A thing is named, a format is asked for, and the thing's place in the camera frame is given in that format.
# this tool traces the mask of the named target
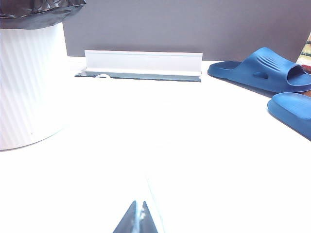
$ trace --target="dark object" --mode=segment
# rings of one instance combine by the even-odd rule
[[[144,201],[139,209],[134,201],[113,233],[158,233],[147,203]]]
[[[311,66],[302,65],[302,68],[307,72],[308,74],[311,74]]]
[[[2,0],[0,28],[39,29],[60,23],[77,13],[84,0]]]
[[[75,77],[88,78],[107,78],[112,79],[141,79],[141,80],[158,80],[158,81],[180,81],[180,82],[200,82],[200,76],[178,76],[178,75],[161,75],[161,74],[127,74],[127,73],[102,73],[94,71],[81,70]]]

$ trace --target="blue object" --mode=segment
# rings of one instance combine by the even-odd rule
[[[272,92],[311,90],[311,75],[269,48],[261,48],[243,62],[212,64],[208,74]]]
[[[268,103],[272,115],[311,140],[311,98],[298,93],[280,93]]]

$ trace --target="blue slipper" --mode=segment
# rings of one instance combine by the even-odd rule
[[[208,74],[272,92],[311,90],[311,75],[269,48],[261,48],[243,62],[212,64]]]
[[[272,115],[311,140],[311,98],[298,93],[280,93],[268,103]]]

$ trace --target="ribbed trash can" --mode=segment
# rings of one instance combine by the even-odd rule
[[[59,10],[56,6],[37,15],[32,11],[15,23],[4,17],[10,14],[5,15],[1,6],[0,150],[41,141],[64,126],[69,72],[63,24],[59,22],[63,18],[40,21],[47,19],[44,14],[54,19],[51,11]]]

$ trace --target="white floor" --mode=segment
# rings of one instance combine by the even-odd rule
[[[72,77],[68,126],[0,153],[0,232],[112,233],[147,177],[165,233],[309,233],[310,141],[210,63],[201,83]]]

